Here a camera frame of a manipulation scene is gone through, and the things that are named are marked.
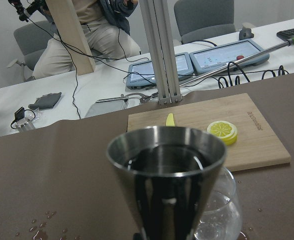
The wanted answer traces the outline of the metal tray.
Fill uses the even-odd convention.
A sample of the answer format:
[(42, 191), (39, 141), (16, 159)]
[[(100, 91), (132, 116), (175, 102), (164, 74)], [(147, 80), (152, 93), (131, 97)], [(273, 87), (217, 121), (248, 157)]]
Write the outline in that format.
[(127, 96), (97, 100), (87, 111), (85, 118), (124, 110), (128, 106)]

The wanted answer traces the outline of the metal rod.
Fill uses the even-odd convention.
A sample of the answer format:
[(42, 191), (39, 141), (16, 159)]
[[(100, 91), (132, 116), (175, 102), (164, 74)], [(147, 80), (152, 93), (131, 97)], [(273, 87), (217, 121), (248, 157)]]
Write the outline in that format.
[[(294, 40), (290, 38), (289, 40), (284, 41), (283, 43), (277, 44), (275, 46), (269, 47), (266, 50), (263, 50), (261, 52), (255, 53), (255, 54), (247, 56), (245, 58), (236, 60), (234, 62), (234, 64), (239, 65), (239, 64), (245, 63), (245, 62), (247, 62), (249, 60), (252, 60), (254, 58), (260, 57), (262, 55), (274, 52), (274, 51), (276, 51), (278, 49), (288, 47), (288, 46), (291, 46), (291, 45), (294, 45)], [(229, 63), (226, 63), (224, 66), (222, 66), (220, 68), (214, 69), (214, 70), (209, 71), (209, 72), (204, 73), (204, 74), (201, 74), (201, 75), (199, 75), (197, 77), (191, 78), (190, 80), (188, 80), (188, 81), (186, 81), (184, 83), (179, 84), (179, 87), (181, 88), (183, 86), (190, 85), (190, 84), (192, 84), (192, 83), (194, 83), (194, 82), (196, 82), (197, 80), (200, 80), (200, 79), (204, 79), (204, 78), (207, 78), (207, 77), (212, 77), (212, 76), (214, 76), (214, 75), (216, 75), (218, 73), (221, 73), (221, 72), (227, 70), (228, 67), (229, 67)]]

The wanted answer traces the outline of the yellow lemon slice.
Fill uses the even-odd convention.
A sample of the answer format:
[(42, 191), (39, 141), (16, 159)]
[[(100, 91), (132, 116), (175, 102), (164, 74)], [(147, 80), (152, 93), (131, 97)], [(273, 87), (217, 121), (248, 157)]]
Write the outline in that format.
[(207, 126), (207, 132), (221, 139), (227, 146), (235, 143), (238, 139), (237, 127), (224, 120), (218, 120)]

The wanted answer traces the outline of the grey office chair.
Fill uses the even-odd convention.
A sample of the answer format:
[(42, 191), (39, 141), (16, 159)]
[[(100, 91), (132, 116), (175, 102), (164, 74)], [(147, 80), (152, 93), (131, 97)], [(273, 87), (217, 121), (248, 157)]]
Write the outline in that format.
[(178, 0), (174, 15), (183, 44), (234, 33), (233, 0)]
[(59, 42), (57, 28), (49, 21), (39, 21), (16, 29), (14, 38), (24, 56), (23, 61), (13, 60), (8, 66), (22, 67), (24, 82), (65, 73), (71, 68), (70, 57)]

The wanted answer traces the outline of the blue teach pendant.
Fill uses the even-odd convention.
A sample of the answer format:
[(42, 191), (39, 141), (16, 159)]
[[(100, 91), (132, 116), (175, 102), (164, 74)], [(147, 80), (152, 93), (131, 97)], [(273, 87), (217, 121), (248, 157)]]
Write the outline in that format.
[(251, 39), (244, 39), (228, 44), (198, 50), (189, 54), (196, 73), (204, 74), (235, 62), (241, 57), (248, 57), (264, 49)]
[[(178, 80), (182, 81), (194, 74), (194, 68), (188, 52), (175, 55)], [(128, 89), (142, 89), (156, 86), (156, 78), (151, 60), (131, 64), (128, 68), (125, 86)]]

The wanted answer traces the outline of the bamboo cutting board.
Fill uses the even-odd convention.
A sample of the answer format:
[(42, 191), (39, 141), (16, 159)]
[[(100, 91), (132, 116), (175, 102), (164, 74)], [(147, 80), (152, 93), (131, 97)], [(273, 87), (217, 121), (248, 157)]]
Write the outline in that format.
[(206, 130), (214, 121), (227, 121), (238, 130), (237, 140), (227, 147), (225, 167), (241, 171), (287, 164), (291, 156), (248, 94), (242, 93), (128, 116), (129, 131), (163, 126), (169, 113), (178, 127)]

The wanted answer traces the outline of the grey folded cloth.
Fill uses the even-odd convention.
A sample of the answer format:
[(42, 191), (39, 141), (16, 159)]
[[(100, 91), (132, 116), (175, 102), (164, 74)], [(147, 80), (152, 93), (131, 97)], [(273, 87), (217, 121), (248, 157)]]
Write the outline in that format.
[(49, 93), (38, 97), (35, 103), (31, 103), (28, 105), (28, 108), (31, 110), (45, 110), (45, 109), (52, 109), (55, 104), (59, 101), (62, 93)]

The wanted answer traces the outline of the light wooden plank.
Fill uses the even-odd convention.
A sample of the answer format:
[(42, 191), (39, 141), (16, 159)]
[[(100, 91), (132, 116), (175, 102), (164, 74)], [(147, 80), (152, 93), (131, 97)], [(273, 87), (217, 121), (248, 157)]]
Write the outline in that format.
[(71, 0), (47, 0), (46, 4), (79, 75), (94, 72), (95, 61)]

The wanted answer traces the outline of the steel measuring jigger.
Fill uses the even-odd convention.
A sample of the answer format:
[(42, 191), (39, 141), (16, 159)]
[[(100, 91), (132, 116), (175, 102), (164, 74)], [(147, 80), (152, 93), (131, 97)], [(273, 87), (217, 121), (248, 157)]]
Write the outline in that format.
[(144, 240), (191, 240), (227, 155), (218, 137), (195, 128), (148, 126), (106, 150)]

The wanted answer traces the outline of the clear wine glass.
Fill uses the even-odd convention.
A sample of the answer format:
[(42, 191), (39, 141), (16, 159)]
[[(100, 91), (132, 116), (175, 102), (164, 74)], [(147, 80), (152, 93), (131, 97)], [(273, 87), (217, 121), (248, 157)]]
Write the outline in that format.
[(195, 230), (196, 240), (236, 240), (242, 228), (236, 181), (223, 167), (206, 203), (205, 210)]

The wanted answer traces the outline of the black keyboard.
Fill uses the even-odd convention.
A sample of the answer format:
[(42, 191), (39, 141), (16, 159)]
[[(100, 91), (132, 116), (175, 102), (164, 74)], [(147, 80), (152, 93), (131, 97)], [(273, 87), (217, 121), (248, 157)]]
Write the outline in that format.
[(294, 28), (282, 30), (276, 33), (276, 36), (283, 41), (294, 38)]

